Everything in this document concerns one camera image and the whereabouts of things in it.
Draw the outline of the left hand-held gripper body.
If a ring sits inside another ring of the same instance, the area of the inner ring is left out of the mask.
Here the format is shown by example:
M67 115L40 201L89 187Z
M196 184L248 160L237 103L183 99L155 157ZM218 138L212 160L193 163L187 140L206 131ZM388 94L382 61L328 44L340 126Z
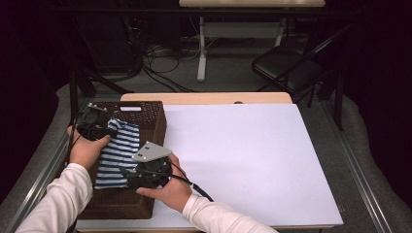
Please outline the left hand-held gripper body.
M90 141L102 139L107 135L112 135L112 130L108 128L109 119L106 108L89 103L86 111L81 114L77 131Z

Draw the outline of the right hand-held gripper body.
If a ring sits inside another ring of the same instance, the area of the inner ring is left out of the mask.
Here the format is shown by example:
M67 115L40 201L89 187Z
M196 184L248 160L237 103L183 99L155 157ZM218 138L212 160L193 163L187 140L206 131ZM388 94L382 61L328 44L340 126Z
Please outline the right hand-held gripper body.
M165 186L172 175L169 156L172 151L152 142L141 147L132 159L137 162L134 171L135 178L140 178L142 187L157 188Z

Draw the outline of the blue white striped shirt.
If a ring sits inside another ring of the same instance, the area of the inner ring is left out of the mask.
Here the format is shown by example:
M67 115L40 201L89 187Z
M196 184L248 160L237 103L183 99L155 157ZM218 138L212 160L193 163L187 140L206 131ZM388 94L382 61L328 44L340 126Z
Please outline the blue white striped shirt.
M140 148L140 128L136 124L111 118L108 128L116 133L100 153L95 178L95 189L127 187L120 169L132 170L137 162L132 159Z

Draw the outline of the brown wicker basket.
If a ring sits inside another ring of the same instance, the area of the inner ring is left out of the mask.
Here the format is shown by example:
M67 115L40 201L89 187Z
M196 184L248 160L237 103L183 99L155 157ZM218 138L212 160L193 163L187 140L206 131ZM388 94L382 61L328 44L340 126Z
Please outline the brown wicker basket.
M164 143L167 121L160 101L94 102L106 108L109 118L117 118L140 128L140 148L147 142ZM135 188L95 189L99 158L89 170L93 196L80 214L81 219L149 219L155 200L135 192Z

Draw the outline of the person's left hand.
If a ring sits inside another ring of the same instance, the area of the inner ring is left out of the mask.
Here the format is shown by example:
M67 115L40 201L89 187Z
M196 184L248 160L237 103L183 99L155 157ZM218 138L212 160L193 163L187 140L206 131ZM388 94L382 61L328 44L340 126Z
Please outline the person's left hand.
M69 126L67 133L75 139L73 143L70 143L70 163L75 163L83 166L86 170L89 170L97 158L100 155L100 151L108 145L111 140L109 135L97 140L90 141L84 138L75 127Z

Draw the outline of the person's right hand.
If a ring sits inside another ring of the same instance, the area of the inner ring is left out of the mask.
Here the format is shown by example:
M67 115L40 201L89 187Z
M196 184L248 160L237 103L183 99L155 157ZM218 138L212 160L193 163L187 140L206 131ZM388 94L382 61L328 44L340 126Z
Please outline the person's right hand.
M161 189L139 187L137 194L154 198L163 202L167 207L182 213L183 209L192 195L191 187L183 181L186 173L180 166L179 158L175 154L169 156L172 163L172 175L167 185Z

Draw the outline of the black tripod stand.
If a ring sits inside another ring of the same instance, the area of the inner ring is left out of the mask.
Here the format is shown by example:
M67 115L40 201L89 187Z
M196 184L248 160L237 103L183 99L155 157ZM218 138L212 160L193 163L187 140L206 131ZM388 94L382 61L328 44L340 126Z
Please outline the black tripod stand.
M92 98L97 93L92 82L102 83L119 94L131 93L131 90L120 87L102 77L97 72L87 68L79 57L79 53L72 39L67 34L61 33L61 39L64 40L62 45L66 49L67 63L71 69L71 75L69 77L71 122L74 122L80 112L78 90L87 98Z

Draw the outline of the white table mat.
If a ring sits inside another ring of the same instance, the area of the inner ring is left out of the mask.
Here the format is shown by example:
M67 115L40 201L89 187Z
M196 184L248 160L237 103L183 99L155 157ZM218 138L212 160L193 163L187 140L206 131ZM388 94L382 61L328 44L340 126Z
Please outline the white table mat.
M277 229L342 224L296 105L168 105L165 115L165 147L215 201Z

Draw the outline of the black folding chair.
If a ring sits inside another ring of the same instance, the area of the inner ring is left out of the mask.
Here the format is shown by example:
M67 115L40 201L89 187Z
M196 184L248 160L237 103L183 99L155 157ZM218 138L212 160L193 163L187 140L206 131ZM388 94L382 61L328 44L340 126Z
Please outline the black folding chair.
M308 107L311 107L316 84L332 73L315 58L348 33L351 27L351 24L344 26L306 53L278 46L256 58L252 62L252 70L267 81L259 91L273 85L290 97L299 95L295 103L310 94Z

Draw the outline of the aluminium frame rail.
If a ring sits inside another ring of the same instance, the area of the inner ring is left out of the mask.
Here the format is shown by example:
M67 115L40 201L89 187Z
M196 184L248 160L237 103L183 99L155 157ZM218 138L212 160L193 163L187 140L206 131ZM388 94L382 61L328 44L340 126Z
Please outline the aluminium frame rail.
M345 133L336 125L334 121L334 110L331 104L327 101L321 101L321 106L325 112L326 118L333 134L335 135L335 138L337 139L340 147L343 149L343 157L360 193L362 202L369 213L375 229L377 230L377 233L393 233L393 230L390 227L374 192L372 191L372 188L352 147L350 146Z
M0 205L0 233L15 233L45 196L66 157L66 141L46 140L36 149L17 183Z

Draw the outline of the white frame table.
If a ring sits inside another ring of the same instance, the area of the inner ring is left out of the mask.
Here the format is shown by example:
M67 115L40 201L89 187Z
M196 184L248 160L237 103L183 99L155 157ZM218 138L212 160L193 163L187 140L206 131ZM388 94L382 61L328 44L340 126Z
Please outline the white frame table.
M183 8L198 10L216 10L229 8L235 10L257 9L314 9L322 8L325 0L179 0ZM246 22L230 21L211 22L205 17L199 18L199 63L197 80L204 82L206 78L206 38L272 38L275 46L281 42L285 26L280 19L277 22Z

